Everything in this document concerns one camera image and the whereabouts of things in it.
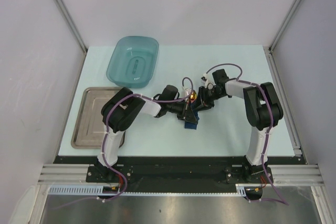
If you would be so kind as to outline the blue paper napkin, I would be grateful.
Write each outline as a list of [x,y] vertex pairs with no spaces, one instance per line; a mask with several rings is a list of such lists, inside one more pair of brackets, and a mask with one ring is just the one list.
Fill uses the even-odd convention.
[[[193,110],[193,106],[192,106],[192,104],[191,103],[189,103],[188,104],[188,107],[191,107],[192,108],[192,110]],[[185,123],[184,124],[184,128],[185,129],[191,129],[191,130],[196,130],[197,129],[197,125],[198,124],[189,124],[189,123]]]

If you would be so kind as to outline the iridescent spoon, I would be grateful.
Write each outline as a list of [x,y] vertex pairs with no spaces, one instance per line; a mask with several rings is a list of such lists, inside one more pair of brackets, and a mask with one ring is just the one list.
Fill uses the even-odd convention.
[[196,99],[197,99],[197,93],[196,93],[196,91],[193,90],[190,93],[190,96],[188,97],[188,101],[191,102],[191,103],[193,103],[193,102],[196,101]]

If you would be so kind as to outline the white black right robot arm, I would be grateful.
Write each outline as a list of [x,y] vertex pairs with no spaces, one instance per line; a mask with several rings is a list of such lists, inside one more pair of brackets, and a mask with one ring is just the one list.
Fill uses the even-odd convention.
[[271,82],[257,84],[238,78],[229,78],[224,69],[212,73],[214,83],[208,80],[208,73],[201,80],[197,99],[193,103],[196,112],[209,110],[215,101],[223,97],[238,97],[244,100],[246,117],[251,125],[249,148],[242,164],[243,179],[254,183],[266,174],[269,139],[274,127],[283,118],[283,109]]

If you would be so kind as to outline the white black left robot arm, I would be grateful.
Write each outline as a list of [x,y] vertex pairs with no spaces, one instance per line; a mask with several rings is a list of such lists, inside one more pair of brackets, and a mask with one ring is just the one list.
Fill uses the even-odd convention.
[[184,121],[186,129],[197,128],[199,117],[192,109],[197,94],[192,89],[185,89],[184,92],[185,96],[180,97],[177,87],[167,85],[162,93],[148,98],[135,94],[128,88],[122,88],[103,106],[101,115],[106,132],[98,155],[101,166],[97,173],[103,181],[110,182],[115,178],[116,169],[113,165],[118,160],[124,132],[140,113],[160,118],[170,112]]

